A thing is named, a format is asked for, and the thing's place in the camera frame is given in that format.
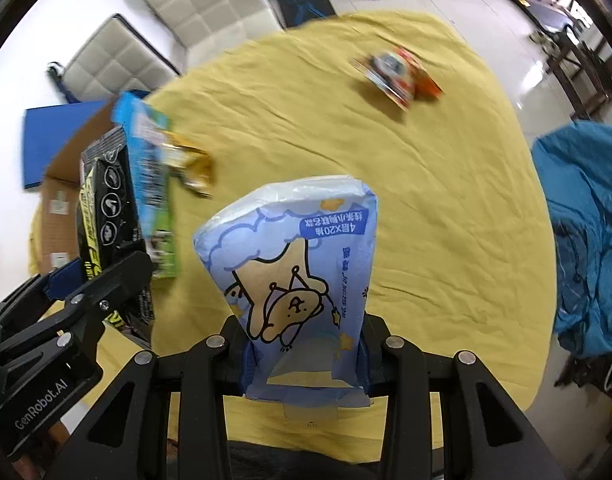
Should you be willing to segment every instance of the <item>tiled floor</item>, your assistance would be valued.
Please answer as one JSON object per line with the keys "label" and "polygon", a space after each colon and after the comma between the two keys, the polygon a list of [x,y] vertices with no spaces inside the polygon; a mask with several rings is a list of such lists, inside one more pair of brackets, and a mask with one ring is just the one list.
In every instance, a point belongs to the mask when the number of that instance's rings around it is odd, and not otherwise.
{"label": "tiled floor", "polygon": [[515,106],[528,142],[567,123],[566,95],[544,73],[545,55],[528,39],[534,27],[509,0],[330,0],[338,14],[406,9],[445,20],[486,61]]}

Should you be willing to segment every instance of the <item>blue tissue package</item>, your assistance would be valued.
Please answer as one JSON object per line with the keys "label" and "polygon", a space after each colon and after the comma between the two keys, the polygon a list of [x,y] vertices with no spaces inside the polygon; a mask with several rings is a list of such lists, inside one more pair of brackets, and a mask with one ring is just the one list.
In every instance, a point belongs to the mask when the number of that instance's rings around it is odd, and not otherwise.
{"label": "blue tissue package", "polygon": [[263,186],[198,229],[195,251],[253,341],[247,398],[369,404],[355,366],[376,226],[364,183],[322,176]]}

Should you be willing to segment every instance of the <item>round table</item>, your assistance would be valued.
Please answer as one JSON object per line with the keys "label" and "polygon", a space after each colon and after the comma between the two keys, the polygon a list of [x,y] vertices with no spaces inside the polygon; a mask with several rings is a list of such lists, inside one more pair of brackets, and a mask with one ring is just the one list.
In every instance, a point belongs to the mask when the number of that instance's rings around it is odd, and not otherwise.
{"label": "round table", "polygon": [[[402,112],[349,63],[393,45],[422,60],[444,90],[438,102]],[[153,285],[155,352],[188,350],[230,315],[193,251],[201,224],[263,184],[350,174],[379,199],[368,312],[425,352],[473,351],[530,405],[556,306],[552,230],[510,102],[448,25],[409,12],[311,22],[227,52],[149,102],[211,153],[215,172],[210,200],[171,183],[179,276]],[[232,397],[225,412],[233,440],[380,458],[385,399],[334,420],[286,418],[281,405]]]}

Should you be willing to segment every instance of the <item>cardboard box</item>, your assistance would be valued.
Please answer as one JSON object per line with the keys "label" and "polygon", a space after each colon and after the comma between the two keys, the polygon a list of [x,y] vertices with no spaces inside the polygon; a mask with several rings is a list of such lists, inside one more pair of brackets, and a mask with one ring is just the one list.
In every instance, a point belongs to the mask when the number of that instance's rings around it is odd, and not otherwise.
{"label": "cardboard box", "polygon": [[51,272],[77,258],[75,214],[80,193],[80,156],[86,147],[115,127],[112,121],[116,98],[93,115],[62,147],[46,170],[40,188],[42,229],[40,272]]}

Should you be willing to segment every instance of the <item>plastic packaging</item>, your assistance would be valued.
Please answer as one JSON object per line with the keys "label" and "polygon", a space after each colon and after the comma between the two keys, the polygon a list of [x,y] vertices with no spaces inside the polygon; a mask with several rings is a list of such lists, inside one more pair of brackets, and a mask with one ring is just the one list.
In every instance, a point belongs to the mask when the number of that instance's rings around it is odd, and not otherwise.
{"label": "plastic packaging", "polygon": [[349,176],[263,186],[195,234],[199,254],[253,341],[251,399],[367,406],[355,365],[377,197]]}

